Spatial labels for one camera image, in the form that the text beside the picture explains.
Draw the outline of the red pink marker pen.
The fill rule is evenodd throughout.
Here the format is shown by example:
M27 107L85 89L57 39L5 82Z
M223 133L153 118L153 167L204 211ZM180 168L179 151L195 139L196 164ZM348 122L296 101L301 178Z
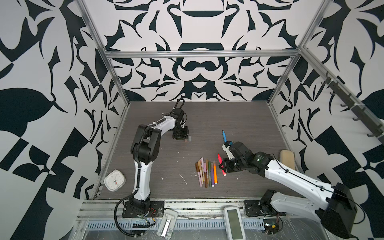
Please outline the red pink marker pen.
M223 170L223 159L220 156L220 154L218 154L218 161L219 161L219 168L221 169L223 176L226 177L227 173Z

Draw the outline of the blue marker pen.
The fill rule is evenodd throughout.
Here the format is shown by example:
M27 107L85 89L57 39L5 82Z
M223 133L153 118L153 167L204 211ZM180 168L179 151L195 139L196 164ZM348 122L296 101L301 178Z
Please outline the blue marker pen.
M227 142L227 137L226 137L226 133L224 130L222 130L222 136L223 136L223 140L224 140L224 143Z

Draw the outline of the orange marker pen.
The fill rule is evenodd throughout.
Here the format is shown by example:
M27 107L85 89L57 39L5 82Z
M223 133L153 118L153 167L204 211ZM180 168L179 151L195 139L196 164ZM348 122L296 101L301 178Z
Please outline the orange marker pen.
M213 176L214 176L214 185L218 184L218 179L217 179L217 167L216 167L216 161L213 163Z

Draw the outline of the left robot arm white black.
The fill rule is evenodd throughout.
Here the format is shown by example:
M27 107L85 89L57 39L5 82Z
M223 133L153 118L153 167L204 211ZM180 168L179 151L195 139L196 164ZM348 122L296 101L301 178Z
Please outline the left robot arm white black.
M135 187L133 195L129 197L129 204L139 213L146 213L150 207L152 165L159 155L162 135L168 131L172 132L173 139L189 139L186 113L182 108L174 107L150 125L139 125L134 137L131 154L135 161Z

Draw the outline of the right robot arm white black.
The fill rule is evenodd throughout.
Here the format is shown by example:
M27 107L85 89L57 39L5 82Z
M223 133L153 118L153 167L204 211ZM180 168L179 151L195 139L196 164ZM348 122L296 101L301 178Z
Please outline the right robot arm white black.
M243 143L227 141L222 146L227 154L219 167L225 173L247 171L278 182L299 197L267 190L258 203L246 211L249 217L276 217L292 214L321 225L333 235L349 239L358 212L350 189L341 183L331 185L312 179L281 163L264 152L253 153Z

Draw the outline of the purple marker pen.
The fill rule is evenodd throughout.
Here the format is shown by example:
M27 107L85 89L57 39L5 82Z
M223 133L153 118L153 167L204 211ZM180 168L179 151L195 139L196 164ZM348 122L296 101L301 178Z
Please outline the purple marker pen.
M215 177L214 177L214 163L210 162L210 176L211 176L211 187L215 186Z

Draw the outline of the green marker pen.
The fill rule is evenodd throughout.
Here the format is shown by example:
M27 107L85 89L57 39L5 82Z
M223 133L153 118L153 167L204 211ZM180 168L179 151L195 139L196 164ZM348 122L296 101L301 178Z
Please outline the green marker pen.
M212 186L212 180L211 180L211 163L207 161L207 172L208 172L208 184L211 187Z

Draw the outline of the light pink marker pen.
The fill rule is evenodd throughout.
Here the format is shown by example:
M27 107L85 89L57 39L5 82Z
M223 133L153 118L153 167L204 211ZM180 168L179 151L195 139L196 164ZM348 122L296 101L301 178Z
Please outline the light pink marker pen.
M201 174L202 174L202 180L203 180L203 185L205 184L206 180L205 180L205 170L204 170L204 158L201 157L200 159L200 164L201 164Z

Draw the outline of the gold tan marker pen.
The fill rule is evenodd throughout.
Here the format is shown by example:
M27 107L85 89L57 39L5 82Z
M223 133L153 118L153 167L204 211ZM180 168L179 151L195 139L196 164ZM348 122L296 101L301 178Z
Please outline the gold tan marker pen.
M203 184L204 183L204 176L203 176L202 164L201 164L200 160L198 161L198 168L199 168L199 171L200 171L201 182Z

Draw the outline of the beige whiteboard eraser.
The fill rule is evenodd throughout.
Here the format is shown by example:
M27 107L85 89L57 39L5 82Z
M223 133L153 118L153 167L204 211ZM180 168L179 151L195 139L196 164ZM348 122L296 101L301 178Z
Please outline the beige whiteboard eraser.
M295 165L295 155L293 152L289 150L281 150L280 151L280 162L284 164L285 166L295 170L296 165Z

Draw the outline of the white handheld display device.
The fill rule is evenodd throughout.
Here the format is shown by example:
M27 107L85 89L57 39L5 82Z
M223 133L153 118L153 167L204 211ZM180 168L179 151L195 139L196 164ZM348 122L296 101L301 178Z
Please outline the white handheld display device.
M245 240L245 230L238 207L225 207L223 210L228 240Z

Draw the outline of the small green led circuit board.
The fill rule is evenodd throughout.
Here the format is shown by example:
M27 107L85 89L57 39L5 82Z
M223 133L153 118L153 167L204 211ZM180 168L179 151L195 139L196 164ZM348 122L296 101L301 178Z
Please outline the small green led circuit board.
M264 219L264 228L267 235L275 235L284 228L284 222L280 217L274 219Z

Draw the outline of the white square clock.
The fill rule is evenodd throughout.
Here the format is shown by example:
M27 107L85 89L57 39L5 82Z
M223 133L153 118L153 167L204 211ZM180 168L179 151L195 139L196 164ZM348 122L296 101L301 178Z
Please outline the white square clock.
M119 190L126 183L126 178L119 170L114 170L104 178L104 185L110 192Z

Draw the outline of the white grey remote device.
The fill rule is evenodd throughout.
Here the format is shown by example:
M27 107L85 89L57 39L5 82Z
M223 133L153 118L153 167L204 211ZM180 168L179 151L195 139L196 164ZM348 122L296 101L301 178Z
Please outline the white grey remote device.
M158 228L157 235L166 240L170 240L178 219L178 212L166 209Z

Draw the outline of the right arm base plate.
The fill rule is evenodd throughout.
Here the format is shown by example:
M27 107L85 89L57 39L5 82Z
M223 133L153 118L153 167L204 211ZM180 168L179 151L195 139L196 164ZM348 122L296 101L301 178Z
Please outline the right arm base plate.
M286 216L285 213L277 212L271 205L262 200L245 200L245 213L248 217L276 217Z

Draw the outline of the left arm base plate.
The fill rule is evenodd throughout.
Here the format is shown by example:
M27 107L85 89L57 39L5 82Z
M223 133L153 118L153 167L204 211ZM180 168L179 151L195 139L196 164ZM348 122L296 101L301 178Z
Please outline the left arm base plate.
M122 217L135 218L143 215L145 217L155 218L158 214L162 217L164 208L164 201L139 201L132 199L124 203Z

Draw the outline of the aluminium frame front rail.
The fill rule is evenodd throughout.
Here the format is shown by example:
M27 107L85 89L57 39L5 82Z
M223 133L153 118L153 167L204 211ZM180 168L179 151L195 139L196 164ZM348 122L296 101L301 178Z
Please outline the aluminium frame front rail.
M164 201L164 211L166 209L171 209L178 212L181 218L189 219L194 217L218 218L223 213L223 209L225 207L238 207L240 209L240 213L246 215L244 204L245 200L247 199L168 199L154 201ZM286 215L295 215L301 218L308 218L318 222L320 221L318 213L320 213L322 209L325 209L324 207L318 207L313 201L308 199L291 197L280 193L277 193L270 199L262 201L271 203L272 207L277 212L285 213ZM112 220L114 216L122 218L124 204L118 205L117 203L117 200L84 201L76 219Z

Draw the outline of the black coat hook rail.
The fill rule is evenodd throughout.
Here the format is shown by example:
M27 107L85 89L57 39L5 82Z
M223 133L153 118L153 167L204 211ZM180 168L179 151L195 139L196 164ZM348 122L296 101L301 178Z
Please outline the black coat hook rail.
M339 79L328 77L322 82L322 86L331 88L331 96L338 96L342 101L342 108L347 108L356 116L355 122L362 122L371 132L368 138L376 138L382 145L384 144L384 123L354 95Z

